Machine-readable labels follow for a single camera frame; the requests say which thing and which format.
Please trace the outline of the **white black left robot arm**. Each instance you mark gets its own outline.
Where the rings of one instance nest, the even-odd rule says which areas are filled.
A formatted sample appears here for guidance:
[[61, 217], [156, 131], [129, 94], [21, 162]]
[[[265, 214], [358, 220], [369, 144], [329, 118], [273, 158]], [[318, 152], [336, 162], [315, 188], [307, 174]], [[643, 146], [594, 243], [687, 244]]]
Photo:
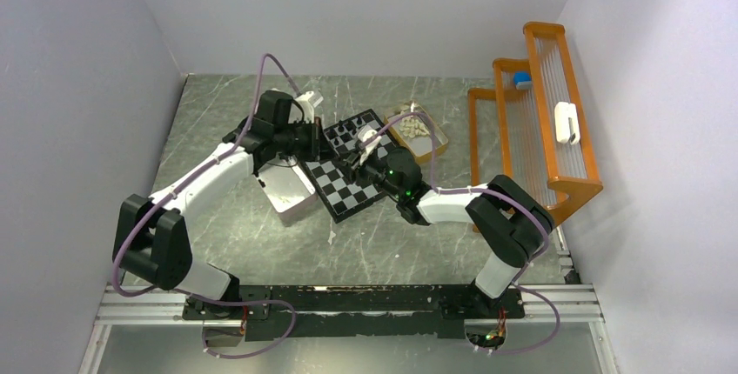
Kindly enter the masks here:
[[236, 314], [241, 305], [238, 278], [194, 258], [187, 222], [277, 157], [331, 158], [332, 147], [314, 113], [322, 100], [316, 91], [293, 97], [267, 90], [253, 117], [227, 133], [196, 168], [149, 196], [127, 197], [117, 221], [114, 274], [125, 270], [155, 288], [203, 297], [217, 317]]

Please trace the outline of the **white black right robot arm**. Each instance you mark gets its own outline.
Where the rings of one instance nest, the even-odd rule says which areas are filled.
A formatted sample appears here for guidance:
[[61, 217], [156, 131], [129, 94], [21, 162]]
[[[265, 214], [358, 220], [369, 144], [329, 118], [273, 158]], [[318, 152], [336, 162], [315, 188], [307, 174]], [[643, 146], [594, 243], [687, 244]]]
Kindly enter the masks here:
[[492, 316], [501, 307], [502, 294], [550, 243], [553, 217], [507, 175], [488, 184], [434, 189], [406, 148], [390, 150], [384, 157], [364, 157], [352, 150], [333, 162], [350, 182], [371, 185], [389, 196], [409, 224], [464, 223], [477, 228], [491, 249], [469, 295], [479, 316]]

